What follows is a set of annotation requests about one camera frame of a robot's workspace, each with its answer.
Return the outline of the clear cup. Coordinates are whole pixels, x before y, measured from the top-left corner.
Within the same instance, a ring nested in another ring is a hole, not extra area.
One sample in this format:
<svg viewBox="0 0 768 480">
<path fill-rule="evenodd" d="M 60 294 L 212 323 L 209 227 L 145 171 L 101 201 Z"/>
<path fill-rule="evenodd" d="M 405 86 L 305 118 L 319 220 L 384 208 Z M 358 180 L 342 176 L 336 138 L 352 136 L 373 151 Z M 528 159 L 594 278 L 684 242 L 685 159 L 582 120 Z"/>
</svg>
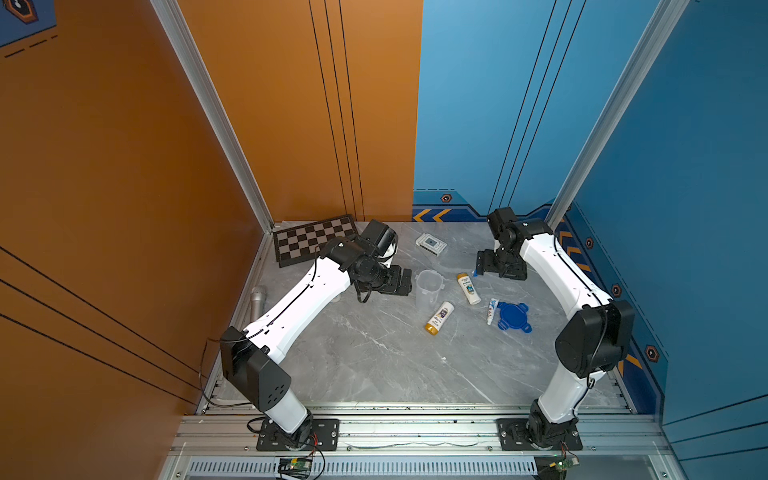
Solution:
<svg viewBox="0 0 768 480">
<path fill-rule="evenodd" d="M 417 308 L 432 311 L 444 286 L 444 278 L 434 270 L 423 270 L 415 278 L 414 295 Z"/>
</svg>

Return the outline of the toothpaste tube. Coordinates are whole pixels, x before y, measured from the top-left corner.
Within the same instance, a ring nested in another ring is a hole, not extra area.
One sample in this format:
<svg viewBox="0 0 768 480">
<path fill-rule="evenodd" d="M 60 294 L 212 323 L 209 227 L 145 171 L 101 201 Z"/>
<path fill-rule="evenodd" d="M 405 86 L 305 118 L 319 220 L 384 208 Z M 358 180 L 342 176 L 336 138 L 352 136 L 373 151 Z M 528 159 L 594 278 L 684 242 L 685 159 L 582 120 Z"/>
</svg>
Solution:
<svg viewBox="0 0 768 480">
<path fill-rule="evenodd" d="M 490 326 L 495 318 L 495 314 L 498 308 L 499 300 L 496 298 L 491 298 L 488 303 L 487 308 L 487 315 L 486 315 L 486 324 Z"/>
</svg>

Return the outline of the white bottle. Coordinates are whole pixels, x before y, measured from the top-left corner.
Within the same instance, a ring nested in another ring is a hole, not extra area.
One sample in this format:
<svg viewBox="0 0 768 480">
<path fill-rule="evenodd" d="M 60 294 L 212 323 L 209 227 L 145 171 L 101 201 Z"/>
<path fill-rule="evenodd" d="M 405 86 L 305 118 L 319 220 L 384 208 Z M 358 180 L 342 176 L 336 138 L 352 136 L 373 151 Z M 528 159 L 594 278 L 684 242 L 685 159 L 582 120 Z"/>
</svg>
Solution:
<svg viewBox="0 0 768 480">
<path fill-rule="evenodd" d="M 481 297 L 467 273 L 460 273 L 456 276 L 457 282 L 470 305 L 477 305 L 481 302 Z"/>
</svg>

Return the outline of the white lotion bottle horizontal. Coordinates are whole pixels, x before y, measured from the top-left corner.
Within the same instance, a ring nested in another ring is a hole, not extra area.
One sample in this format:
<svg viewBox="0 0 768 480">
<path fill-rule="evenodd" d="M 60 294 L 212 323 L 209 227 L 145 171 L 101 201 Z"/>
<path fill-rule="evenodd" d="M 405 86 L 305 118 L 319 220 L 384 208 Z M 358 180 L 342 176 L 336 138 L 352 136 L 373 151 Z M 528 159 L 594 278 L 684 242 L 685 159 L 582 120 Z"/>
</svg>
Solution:
<svg viewBox="0 0 768 480">
<path fill-rule="evenodd" d="M 431 335 L 436 336 L 454 310 L 455 307 L 452 303 L 448 301 L 443 302 L 425 324 L 425 330 Z"/>
</svg>

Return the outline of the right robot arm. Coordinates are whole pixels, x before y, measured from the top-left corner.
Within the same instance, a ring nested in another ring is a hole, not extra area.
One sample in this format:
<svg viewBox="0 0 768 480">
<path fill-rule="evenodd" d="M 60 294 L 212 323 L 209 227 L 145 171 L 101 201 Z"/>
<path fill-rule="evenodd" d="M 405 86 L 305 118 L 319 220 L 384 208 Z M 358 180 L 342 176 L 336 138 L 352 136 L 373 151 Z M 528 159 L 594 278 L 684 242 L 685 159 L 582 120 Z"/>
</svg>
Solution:
<svg viewBox="0 0 768 480">
<path fill-rule="evenodd" d="M 557 368 L 533 401 L 526 423 L 527 441 L 549 449 L 577 432 L 578 407 L 627 357 L 635 311 L 590 280 L 543 220 L 520 219 L 512 208 L 502 207 L 488 215 L 487 223 L 494 247 L 478 252 L 476 273 L 522 281 L 533 269 L 565 313 L 566 324 L 555 340 Z"/>
</svg>

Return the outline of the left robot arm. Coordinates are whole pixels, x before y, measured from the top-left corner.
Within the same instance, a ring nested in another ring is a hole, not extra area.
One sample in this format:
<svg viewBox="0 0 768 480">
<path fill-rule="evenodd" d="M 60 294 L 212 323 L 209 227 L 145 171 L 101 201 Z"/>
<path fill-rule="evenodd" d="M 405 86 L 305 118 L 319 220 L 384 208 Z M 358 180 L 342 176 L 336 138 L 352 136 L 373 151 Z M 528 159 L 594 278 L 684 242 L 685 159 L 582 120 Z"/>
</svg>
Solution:
<svg viewBox="0 0 768 480">
<path fill-rule="evenodd" d="M 291 390 L 292 379 L 280 363 L 317 315 L 349 287 L 360 303 L 373 292 L 411 292 L 412 271 L 392 263 L 398 243 L 393 228 L 372 220 L 360 234 L 339 234 L 310 247 L 312 267 L 275 306 L 244 329 L 230 327 L 221 335 L 224 378 L 267 417 L 289 448 L 312 444 L 313 417 Z"/>
</svg>

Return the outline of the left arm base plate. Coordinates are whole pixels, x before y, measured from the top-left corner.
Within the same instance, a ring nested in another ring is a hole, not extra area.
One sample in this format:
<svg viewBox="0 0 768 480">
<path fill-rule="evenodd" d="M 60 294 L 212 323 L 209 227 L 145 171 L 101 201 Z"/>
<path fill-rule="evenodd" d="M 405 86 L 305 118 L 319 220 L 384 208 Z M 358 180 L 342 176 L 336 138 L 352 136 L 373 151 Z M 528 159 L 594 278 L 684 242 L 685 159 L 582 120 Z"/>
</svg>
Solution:
<svg viewBox="0 0 768 480">
<path fill-rule="evenodd" d="M 293 433 L 284 431 L 273 420 L 264 420 L 256 449 L 262 452 L 309 452 L 316 448 L 323 452 L 335 451 L 339 429 L 340 420 L 335 418 L 308 418 Z"/>
</svg>

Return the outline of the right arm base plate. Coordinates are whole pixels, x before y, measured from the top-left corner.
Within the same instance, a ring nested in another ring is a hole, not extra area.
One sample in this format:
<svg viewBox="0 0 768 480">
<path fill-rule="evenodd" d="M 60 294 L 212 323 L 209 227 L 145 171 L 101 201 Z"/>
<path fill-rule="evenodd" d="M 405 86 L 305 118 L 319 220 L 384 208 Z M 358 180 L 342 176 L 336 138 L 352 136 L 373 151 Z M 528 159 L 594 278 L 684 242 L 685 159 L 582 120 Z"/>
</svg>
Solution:
<svg viewBox="0 0 768 480">
<path fill-rule="evenodd" d="M 552 424 L 537 419 L 500 418 L 496 420 L 497 433 L 503 451 L 566 451 L 583 449 L 577 419 Z"/>
</svg>

